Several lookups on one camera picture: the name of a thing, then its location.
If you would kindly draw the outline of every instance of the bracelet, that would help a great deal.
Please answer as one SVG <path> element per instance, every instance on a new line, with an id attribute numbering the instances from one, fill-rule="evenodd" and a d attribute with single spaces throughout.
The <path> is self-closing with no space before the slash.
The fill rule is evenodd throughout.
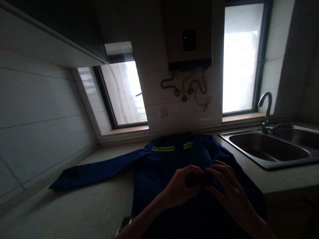
<path id="1" fill-rule="evenodd" d="M 127 239 L 130 238 L 130 230 L 131 230 L 131 222 L 133 220 L 133 217 L 131 218 L 129 224 L 127 225 L 128 229 L 127 229 Z M 122 228 L 120 227 L 119 229 L 117 229 L 116 235 L 115 235 L 115 239 L 117 239 L 117 236 L 119 235 L 119 232 L 122 230 Z"/>
<path id="2" fill-rule="evenodd" d="M 131 217 L 131 220 L 130 220 L 128 228 L 127 228 L 127 234 L 126 234 L 127 235 L 127 239 L 130 239 L 130 235 L 131 235 L 130 230 L 131 230 L 131 222 L 132 222 L 132 220 L 133 220 L 133 217 Z"/>

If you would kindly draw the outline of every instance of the frosted glass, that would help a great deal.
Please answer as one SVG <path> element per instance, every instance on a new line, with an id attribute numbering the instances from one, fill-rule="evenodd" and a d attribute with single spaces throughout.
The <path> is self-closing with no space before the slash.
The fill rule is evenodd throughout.
<path id="1" fill-rule="evenodd" d="M 147 121 L 135 61 L 101 66 L 118 125 Z"/>
<path id="2" fill-rule="evenodd" d="M 263 9 L 225 8 L 223 113 L 252 108 Z"/>

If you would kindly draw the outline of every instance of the countertop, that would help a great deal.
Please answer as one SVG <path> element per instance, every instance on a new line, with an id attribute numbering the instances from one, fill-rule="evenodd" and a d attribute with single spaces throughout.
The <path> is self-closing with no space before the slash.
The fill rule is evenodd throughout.
<path id="1" fill-rule="evenodd" d="M 268 203 L 307 194 L 318 196 L 318 163 L 265 171 L 217 135 L 258 128 L 260 127 L 207 134 L 213 135 L 223 147 L 234 154 L 245 173 L 264 193 Z M 142 142 L 100 148 L 80 165 L 111 159 L 147 144 L 148 142 Z M 134 192 L 131 169 L 106 182 L 70 192 L 53 192 L 48 187 L 0 219 L 0 238 L 113 238 L 123 217 L 131 213 Z"/>

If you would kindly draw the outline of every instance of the window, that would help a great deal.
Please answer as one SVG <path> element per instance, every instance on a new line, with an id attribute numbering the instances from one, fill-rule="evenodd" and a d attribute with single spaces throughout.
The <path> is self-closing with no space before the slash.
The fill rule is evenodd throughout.
<path id="1" fill-rule="evenodd" d="M 226 1 L 226 5 L 223 116 L 256 112 L 271 4 Z"/>
<path id="2" fill-rule="evenodd" d="M 113 129 L 146 125 L 147 118 L 135 61 L 94 68 Z"/>

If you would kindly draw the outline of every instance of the window sill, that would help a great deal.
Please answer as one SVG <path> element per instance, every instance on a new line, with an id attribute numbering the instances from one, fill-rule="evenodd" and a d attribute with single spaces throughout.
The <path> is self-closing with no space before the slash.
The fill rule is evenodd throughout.
<path id="1" fill-rule="evenodd" d="M 253 118 L 263 118 L 265 117 L 265 113 L 261 112 L 255 112 L 255 113 L 250 113 L 250 114 L 243 114 L 243 115 L 236 115 L 236 116 L 227 116 L 223 117 L 222 122 L 232 122 L 232 121 L 237 121 L 237 120 L 246 120 L 246 119 L 253 119 Z"/>
<path id="2" fill-rule="evenodd" d="M 123 129 L 114 129 L 114 130 L 111 130 L 110 132 L 107 132 L 107 133 L 103 134 L 103 136 L 116 135 L 116 134 L 125 134 L 125 133 L 135 133 L 135 132 L 145 131 L 145 130 L 148 130 L 148 129 L 149 129 L 148 125 L 136 126 L 136 127 L 130 127 L 130 128 L 123 128 Z"/>

